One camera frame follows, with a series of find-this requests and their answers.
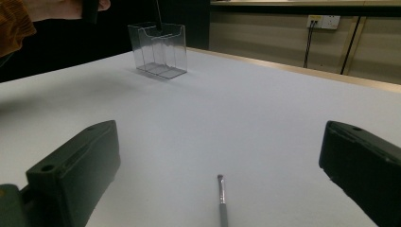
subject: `human arm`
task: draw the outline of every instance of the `human arm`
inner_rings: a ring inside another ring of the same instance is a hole
[[[19,50],[24,37],[35,34],[32,22],[81,18],[81,1],[0,0],[0,58]],[[106,10],[110,4],[110,0],[99,0],[98,10]]]
[[[22,0],[0,0],[0,57],[19,50],[35,32]]]

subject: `white table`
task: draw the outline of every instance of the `white table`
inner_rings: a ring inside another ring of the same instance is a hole
[[[328,120],[400,147],[400,86],[266,65],[190,50],[188,73],[162,80],[126,53],[2,83],[0,183],[22,188],[48,153],[115,119],[122,166],[88,227],[218,227],[218,174],[231,227],[375,226],[318,160]]]

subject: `electrical socket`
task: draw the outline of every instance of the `electrical socket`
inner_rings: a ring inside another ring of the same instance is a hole
[[[324,29],[337,29],[339,26],[339,16],[323,16],[322,28]]]
[[[306,27],[310,27],[312,21],[316,21],[317,22],[315,24],[314,28],[321,28],[322,27],[323,16],[321,16],[321,15],[309,15],[307,17]]]

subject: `person's hand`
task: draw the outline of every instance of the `person's hand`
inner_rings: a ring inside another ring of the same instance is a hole
[[[80,19],[85,0],[23,0],[33,22],[46,19]],[[110,0],[99,0],[98,10],[110,7]]]

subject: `clear plastic container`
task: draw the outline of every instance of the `clear plastic container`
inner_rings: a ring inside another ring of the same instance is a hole
[[[185,27],[155,23],[128,26],[136,68],[166,79],[186,73]]]

